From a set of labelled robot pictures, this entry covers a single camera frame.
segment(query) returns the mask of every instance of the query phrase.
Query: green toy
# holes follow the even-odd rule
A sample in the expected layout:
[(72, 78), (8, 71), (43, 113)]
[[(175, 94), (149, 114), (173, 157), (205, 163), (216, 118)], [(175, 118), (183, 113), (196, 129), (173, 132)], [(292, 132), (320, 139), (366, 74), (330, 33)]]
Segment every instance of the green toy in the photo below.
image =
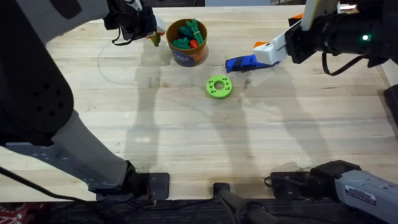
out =
[(161, 39), (161, 37), (160, 37), (159, 34), (155, 34), (155, 35), (150, 37), (150, 40), (152, 41), (152, 43), (154, 43), (155, 47), (159, 46), (160, 39)]
[(181, 26), (180, 28), (178, 28), (178, 31), (185, 37), (188, 37), (190, 40), (195, 39), (192, 30), (189, 29), (187, 26)]
[(215, 75), (210, 77), (206, 82), (206, 91), (214, 99), (223, 99), (232, 92), (231, 80), (225, 75)]
[(172, 44), (174, 45), (174, 47), (176, 48), (180, 48), (180, 49), (191, 49), (191, 47), (189, 46), (189, 39), (188, 38), (184, 38), (184, 39), (177, 39), (177, 40), (173, 40)]
[(201, 45), (201, 43), (203, 43), (203, 37), (200, 34), (197, 20), (192, 19), (192, 22), (187, 21), (187, 26), (189, 27), (189, 29), (192, 30), (193, 35), (195, 36), (195, 39), (198, 42), (198, 45)]

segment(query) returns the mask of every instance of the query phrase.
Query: wooden tabletop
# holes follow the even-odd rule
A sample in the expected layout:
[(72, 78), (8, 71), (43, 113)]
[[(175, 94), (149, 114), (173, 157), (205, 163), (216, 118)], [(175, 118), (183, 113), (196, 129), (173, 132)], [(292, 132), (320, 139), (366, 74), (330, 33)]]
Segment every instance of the wooden tabletop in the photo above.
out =
[[(166, 21), (196, 18), (208, 29), (208, 54), (181, 67), (165, 39), (117, 47), (117, 31), (84, 24), (47, 44), (89, 129), (139, 172), (168, 172), (170, 198), (209, 198), (214, 182), (242, 197), (271, 197), (272, 171), (308, 170), (342, 159), (398, 182), (398, 142), (384, 105), (387, 88), (376, 68), (360, 62), (337, 77), (315, 54), (301, 65), (227, 74), (232, 94), (214, 100), (206, 79), (225, 73), (225, 60), (252, 54), (272, 40), (303, 6), (158, 8)], [(331, 70), (352, 55), (330, 57)], [(58, 193), (94, 199), (80, 180), (31, 157), (0, 150), (0, 165)], [(54, 200), (0, 177), (0, 201)]]

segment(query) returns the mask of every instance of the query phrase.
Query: cable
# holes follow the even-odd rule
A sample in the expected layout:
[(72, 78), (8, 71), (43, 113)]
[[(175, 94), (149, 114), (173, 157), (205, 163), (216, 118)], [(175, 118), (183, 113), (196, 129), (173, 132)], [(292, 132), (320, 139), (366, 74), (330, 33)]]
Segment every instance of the cable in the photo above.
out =
[(199, 204), (203, 204), (203, 203), (207, 203), (207, 202), (211, 202), (213, 201), (213, 198), (211, 199), (206, 199), (206, 200), (201, 200), (199, 202), (192, 202), (192, 203), (188, 203), (186, 205), (180, 205), (177, 207), (172, 207), (172, 208), (140, 208), (142, 210), (147, 210), (147, 211), (166, 211), (166, 210), (178, 210), (181, 208), (185, 208), (185, 207), (191, 207), (193, 205), (199, 205)]
[(366, 58), (366, 56), (360, 55), (354, 59), (352, 59), (350, 62), (348, 62), (346, 65), (342, 66), (339, 70), (335, 71), (335, 72), (330, 72), (329, 68), (328, 68), (328, 60), (326, 58), (327, 53), (323, 52), (322, 53), (322, 67), (323, 67), (323, 71), (331, 76), (336, 76), (339, 75), (343, 72), (345, 72), (345, 70), (351, 68), (353, 65), (355, 65), (356, 63), (358, 63), (360, 60)]
[(121, 33), (121, 29), (120, 29), (120, 27), (118, 27), (118, 37), (115, 38), (114, 40), (112, 40), (112, 44), (114, 44), (114, 45), (116, 45), (116, 46), (125, 46), (125, 45), (128, 45), (128, 44), (131, 44), (131, 42), (133, 41), (132, 38), (129, 39), (127, 42), (123, 42), (123, 43), (118, 43), (118, 44), (117, 44), (116, 41), (119, 40), (119, 38), (120, 38), (120, 33)]
[(49, 196), (49, 197), (53, 197), (53, 198), (57, 198), (57, 199), (62, 199), (62, 200), (72, 200), (75, 202), (80, 202), (80, 203), (89, 203), (86, 200), (80, 199), (80, 198), (75, 198), (75, 197), (70, 197), (70, 196), (65, 196), (65, 195), (59, 195), (59, 194), (55, 194), (47, 189), (45, 189), (44, 187), (41, 187), (3, 167), (0, 167), (0, 174), (5, 175), (6, 177), (15, 180), (21, 184), (24, 184), (28, 187), (31, 187), (39, 192), (42, 192), (43, 194)]
[(269, 176), (269, 177), (266, 177), (264, 179), (264, 183), (265, 183), (265, 185), (267, 187), (272, 187), (272, 184), (268, 184), (267, 183), (267, 180), (272, 180), (272, 179), (284, 181), (284, 182), (287, 182), (287, 183), (290, 183), (290, 184), (294, 184), (294, 185), (298, 185), (298, 186), (301, 186), (301, 187), (306, 187), (308, 185), (307, 183), (298, 182), (298, 181), (286, 179), (286, 178), (283, 178), (283, 177), (276, 177), (276, 176), (271, 177), (271, 176)]
[(237, 221), (236, 217), (234, 216), (234, 213), (232, 212), (231, 207), (229, 207), (229, 205), (225, 202), (225, 200), (222, 197), (218, 197), (218, 198), (221, 201), (221, 203), (224, 205), (226, 212), (228, 213), (229, 217), (232, 220), (232, 223), (238, 224), (238, 221)]
[(271, 215), (275, 215), (276, 217), (306, 218), (306, 219), (318, 220), (318, 221), (325, 222), (325, 223), (338, 224), (337, 222), (327, 220), (326, 218), (314, 217), (311, 215), (302, 215), (302, 214), (294, 214), (294, 213), (271, 213)]
[(128, 216), (128, 215), (130, 215), (132, 212), (135, 212), (136, 210), (142, 208), (143, 206), (145, 206), (145, 205), (147, 205), (147, 204), (148, 204), (148, 202), (143, 202), (143, 203), (141, 203), (140, 205), (138, 205), (138, 206), (136, 206), (135, 208), (133, 208), (132, 210), (126, 211), (126, 212), (124, 212), (123, 214), (120, 214), (120, 215), (118, 215), (117, 217), (113, 218), (112, 220), (106, 221), (105, 223), (113, 223), (113, 222), (116, 222), (116, 221), (118, 221), (118, 220), (120, 220), (120, 219), (122, 219), (122, 218), (124, 218), (124, 217), (126, 217), (126, 216)]
[(17, 182), (19, 182), (21, 184), (24, 184), (24, 185), (26, 185), (26, 186), (28, 186), (30, 188), (33, 188), (33, 189), (35, 189), (35, 190), (37, 190), (37, 191), (39, 191), (39, 192), (41, 192), (41, 193), (43, 193), (43, 194), (45, 194), (45, 195), (47, 195), (49, 197), (62, 199), (62, 200), (74, 201), (73, 203), (61, 208), (60, 210), (64, 210), (64, 209), (67, 209), (67, 208), (72, 208), (73, 206), (75, 206), (78, 203), (83, 203), (84, 205), (86, 205), (89, 208), (89, 210), (95, 215), (95, 217), (97, 219), (99, 219), (102, 222), (104, 222), (103, 219), (101, 217), (99, 217), (98, 214), (93, 210), (93, 208), (91, 207), (91, 203), (86, 201), (86, 200), (83, 200), (83, 199), (80, 199), (80, 198), (76, 198), (76, 197), (66, 196), (66, 195), (55, 194), (55, 193), (45, 189), (44, 187), (39, 186), (39, 185), (37, 185), (37, 184), (35, 184), (35, 183), (33, 183), (33, 182), (21, 177), (21, 176), (15, 174), (15, 173), (3, 168), (3, 167), (0, 167), (0, 174), (5, 175), (6, 177), (8, 177), (8, 178), (10, 178), (12, 180), (15, 180), (15, 181), (17, 181)]

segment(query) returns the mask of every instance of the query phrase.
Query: blue tool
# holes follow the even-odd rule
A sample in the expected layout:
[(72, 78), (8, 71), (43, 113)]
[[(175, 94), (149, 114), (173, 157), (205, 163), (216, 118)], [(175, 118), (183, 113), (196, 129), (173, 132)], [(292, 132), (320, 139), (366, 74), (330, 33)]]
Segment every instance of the blue tool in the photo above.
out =
[(237, 72), (237, 71), (246, 72), (258, 68), (272, 67), (278, 63), (279, 62), (273, 65), (259, 63), (257, 62), (256, 56), (253, 54), (253, 55), (247, 55), (247, 56), (229, 59), (225, 62), (225, 68), (226, 72)]

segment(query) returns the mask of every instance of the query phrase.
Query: green ring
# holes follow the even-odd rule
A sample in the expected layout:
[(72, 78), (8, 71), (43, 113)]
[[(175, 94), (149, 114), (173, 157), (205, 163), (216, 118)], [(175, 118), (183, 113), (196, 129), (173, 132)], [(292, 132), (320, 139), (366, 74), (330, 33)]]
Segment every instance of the green ring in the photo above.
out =
[[(217, 83), (224, 85), (224, 88), (217, 90), (215, 87)], [(225, 75), (212, 76), (206, 82), (206, 91), (214, 99), (224, 99), (232, 92), (232, 82)]]

